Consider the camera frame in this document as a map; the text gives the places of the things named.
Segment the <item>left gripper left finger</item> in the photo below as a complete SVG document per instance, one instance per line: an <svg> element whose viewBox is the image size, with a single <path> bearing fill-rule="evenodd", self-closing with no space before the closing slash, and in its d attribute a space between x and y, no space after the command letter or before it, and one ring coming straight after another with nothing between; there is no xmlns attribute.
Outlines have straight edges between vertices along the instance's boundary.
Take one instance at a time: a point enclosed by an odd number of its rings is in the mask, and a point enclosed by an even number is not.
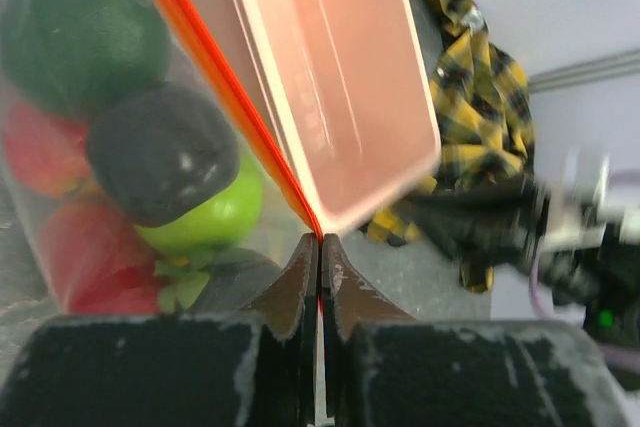
<svg viewBox="0 0 640 427"><path fill-rule="evenodd" d="M245 311L263 316L250 426L315 422L319 243L303 235L280 277Z"/></svg>

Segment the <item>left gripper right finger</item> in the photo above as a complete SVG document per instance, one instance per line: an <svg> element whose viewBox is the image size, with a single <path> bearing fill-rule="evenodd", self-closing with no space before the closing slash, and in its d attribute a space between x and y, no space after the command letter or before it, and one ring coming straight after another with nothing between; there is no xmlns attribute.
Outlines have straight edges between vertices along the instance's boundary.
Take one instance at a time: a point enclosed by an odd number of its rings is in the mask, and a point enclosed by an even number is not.
<svg viewBox="0 0 640 427"><path fill-rule="evenodd" d="M327 414L337 426L346 426L346 352L354 327L370 322L413 322L415 318L355 269L335 234L322 241L321 312Z"/></svg>

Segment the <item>clear zip top bag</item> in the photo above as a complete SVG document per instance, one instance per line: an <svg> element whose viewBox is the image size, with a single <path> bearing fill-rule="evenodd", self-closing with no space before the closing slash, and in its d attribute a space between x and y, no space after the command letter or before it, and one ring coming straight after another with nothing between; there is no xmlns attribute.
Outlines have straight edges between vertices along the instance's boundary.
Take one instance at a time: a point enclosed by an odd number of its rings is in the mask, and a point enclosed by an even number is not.
<svg viewBox="0 0 640 427"><path fill-rule="evenodd" d="M1 175L69 314L230 311L307 237L154 0L1 0Z"/></svg>

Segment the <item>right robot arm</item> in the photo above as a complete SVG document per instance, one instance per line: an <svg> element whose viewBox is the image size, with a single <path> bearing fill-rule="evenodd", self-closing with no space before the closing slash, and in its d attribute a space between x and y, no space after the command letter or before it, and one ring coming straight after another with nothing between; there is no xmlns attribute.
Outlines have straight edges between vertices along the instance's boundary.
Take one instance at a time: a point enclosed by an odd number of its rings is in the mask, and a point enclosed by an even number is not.
<svg viewBox="0 0 640 427"><path fill-rule="evenodd" d="M540 318L550 317L538 287L555 305L584 307L582 327L599 344L618 383L639 388L639 208L613 206L612 186L637 186L632 170L613 173L596 151L577 155L560 188L521 174L465 191L412 194L396 210L459 268L462 286L485 292L492 270L509 264L529 279Z"/></svg>

